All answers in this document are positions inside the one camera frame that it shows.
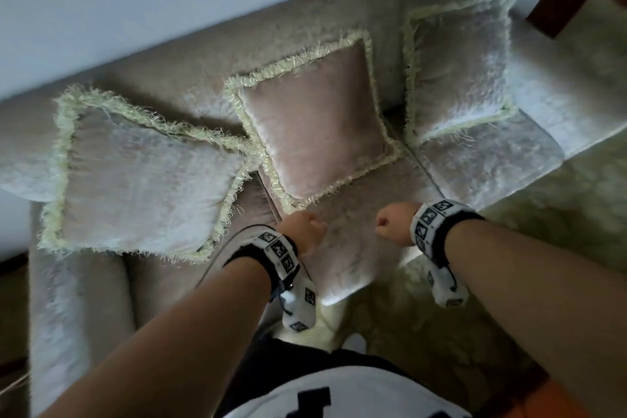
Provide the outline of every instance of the pillow fringe trim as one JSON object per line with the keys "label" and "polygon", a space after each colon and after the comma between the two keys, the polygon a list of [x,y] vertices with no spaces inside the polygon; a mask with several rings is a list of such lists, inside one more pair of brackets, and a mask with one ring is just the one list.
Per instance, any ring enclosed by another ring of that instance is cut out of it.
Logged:
{"label": "pillow fringe trim", "polygon": [[[85,89],[82,86],[70,86],[61,96],[57,97],[55,103],[58,106],[55,115],[55,124],[59,133],[53,146],[54,174],[54,200],[44,205],[41,212],[42,228],[39,232],[38,248],[51,252],[73,252],[79,249],[89,249],[95,252],[110,251],[117,254],[137,253],[161,256],[172,262],[186,261],[190,263],[205,263],[210,259],[217,241],[224,236],[226,229],[231,223],[233,215],[233,203],[238,192],[242,190],[244,182],[251,177],[249,173],[258,166],[258,160],[251,155],[251,145],[240,137],[226,135],[220,130],[212,131],[203,127],[194,127],[182,122],[167,122],[156,113],[146,111],[141,107],[129,104],[123,97],[117,96],[110,91],[98,89]],[[223,146],[229,150],[242,152],[245,162],[235,176],[233,183],[224,199],[220,209],[217,225],[209,236],[208,240],[197,251],[184,253],[161,254],[145,250],[115,250],[110,248],[77,248],[62,237],[63,228],[63,208],[66,201],[66,192],[69,183],[69,152],[72,148],[74,133],[78,119],[87,107],[103,109],[107,113],[120,114],[129,121],[141,126],[155,129],[171,137],[191,137],[199,141]]]}
{"label": "pillow fringe trim", "polygon": [[[303,65],[309,64],[316,60],[320,60],[321,58],[325,58],[325,56],[337,50],[351,47],[359,41],[364,43],[366,64],[368,66],[368,78],[370,80],[370,88],[372,92],[372,98],[374,100],[375,113],[385,142],[391,148],[391,153],[386,156],[382,156],[378,161],[376,161],[372,165],[369,165],[367,168],[360,169],[356,171],[356,173],[354,173],[353,175],[345,177],[338,182],[329,185],[323,191],[312,195],[307,199],[298,199],[296,197],[293,197],[285,191],[283,185],[281,184],[277,170],[275,169],[274,165],[272,164],[272,160],[270,159],[270,155],[268,154],[266,147],[263,145],[263,142],[259,137],[257,131],[255,130],[252,119],[250,118],[250,116],[248,116],[248,113],[244,108],[243,100],[241,98],[241,89],[251,88],[262,81],[278,78],[279,76],[285,73],[289,73],[290,71],[293,71]],[[337,41],[324,43],[322,45],[303,50],[296,55],[283,58],[277,62],[266,65],[263,68],[246,75],[236,74],[234,76],[231,76],[224,82],[223,93],[224,97],[226,97],[231,102],[233,108],[239,116],[239,119],[244,125],[244,129],[253,144],[255,154],[259,155],[262,159],[262,167],[264,172],[268,176],[268,179],[270,180],[271,189],[280,200],[281,207],[286,214],[290,214],[296,210],[304,210],[321,197],[335,193],[341,188],[341,186],[350,184],[355,179],[364,176],[372,170],[392,163],[393,161],[401,158],[403,155],[400,143],[390,138],[386,125],[381,118],[379,94],[376,86],[376,81],[374,79],[374,65],[372,62],[372,39],[368,31],[366,30],[351,30],[345,36],[340,37]]]}
{"label": "pillow fringe trim", "polygon": [[[504,17],[507,17],[508,1],[509,0],[464,0],[462,2],[452,2],[446,5],[430,5],[427,7],[420,7],[411,10],[405,17],[405,23],[403,26],[403,56],[405,58],[405,96],[406,96],[406,109],[405,109],[405,142],[408,145],[420,145],[427,142],[430,139],[441,137],[447,134],[454,134],[464,129],[472,128],[480,124],[488,124],[490,122],[502,121],[507,118],[511,118],[514,114],[518,113],[518,107],[513,104],[511,96],[507,96],[503,100],[503,106],[501,110],[491,116],[483,116],[482,118],[475,118],[472,121],[460,122],[454,124],[448,128],[436,129],[425,134],[422,137],[416,136],[414,129],[416,128],[416,117],[418,115],[417,107],[418,102],[415,98],[415,78],[416,74],[420,72],[414,64],[414,49],[413,38],[417,28],[412,26],[412,22],[427,18],[438,13],[446,13],[450,11],[463,10],[465,8],[475,7],[483,3],[490,3],[499,1],[504,12]],[[510,45],[510,31],[507,32],[507,45]]]}

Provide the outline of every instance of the white t-shirt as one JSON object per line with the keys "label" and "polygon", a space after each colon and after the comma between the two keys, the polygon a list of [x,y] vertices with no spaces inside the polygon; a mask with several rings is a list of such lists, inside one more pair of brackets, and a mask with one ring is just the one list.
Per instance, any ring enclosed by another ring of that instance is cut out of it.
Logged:
{"label": "white t-shirt", "polygon": [[402,375],[372,367],[339,367],[281,385],[225,418],[313,416],[466,418],[470,413]]}

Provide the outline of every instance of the sofa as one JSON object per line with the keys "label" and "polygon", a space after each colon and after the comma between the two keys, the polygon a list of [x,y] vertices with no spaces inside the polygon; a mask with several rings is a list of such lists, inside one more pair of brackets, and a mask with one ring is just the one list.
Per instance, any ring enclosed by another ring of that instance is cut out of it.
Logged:
{"label": "sofa", "polygon": [[[29,252],[31,413],[138,328],[219,269],[232,234],[275,225],[281,201],[259,171],[235,201],[227,234],[206,263],[158,256],[38,248],[40,213],[53,199],[51,99],[68,85],[93,84],[170,120],[242,135],[222,93],[232,72],[249,71],[302,46],[329,39],[334,27],[364,26],[372,36],[381,110],[390,137],[404,143],[405,79],[400,27],[409,6],[443,0],[293,0],[145,52],[59,80],[0,103],[0,188],[32,201]],[[507,0],[511,7],[514,0]],[[373,218],[390,201],[458,199],[479,210],[557,169],[566,159],[627,126],[620,91],[572,54],[512,15],[507,89],[519,110],[502,120],[403,145],[402,156],[343,186],[310,208],[329,234],[308,270],[323,304],[334,304],[419,255],[376,238]]]}

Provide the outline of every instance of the forearm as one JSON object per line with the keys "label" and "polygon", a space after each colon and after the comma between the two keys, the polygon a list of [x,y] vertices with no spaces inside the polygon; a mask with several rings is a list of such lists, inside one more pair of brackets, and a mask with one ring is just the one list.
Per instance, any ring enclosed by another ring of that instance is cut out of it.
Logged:
{"label": "forearm", "polygon": [[627,282],[482,220],[446,237],[453,269],[521,347],[600,416],[627,406]]}
{"label": "forearm", "polygon": [[229,263],[146,324],[42,416],[209,416],[251,342],[270,289],[255,260]]}

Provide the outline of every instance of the white sneaker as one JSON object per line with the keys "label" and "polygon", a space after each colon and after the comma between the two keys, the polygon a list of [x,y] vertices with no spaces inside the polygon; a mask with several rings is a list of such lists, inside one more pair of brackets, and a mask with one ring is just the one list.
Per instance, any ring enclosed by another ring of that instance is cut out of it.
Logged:
{"label": "white sneaker", "polygon": [[365,348],[367,344],[365,338],[361,334],[350,335],[342,344],[342,349],[352,350],[353,352],[362,353],[365,355]]}

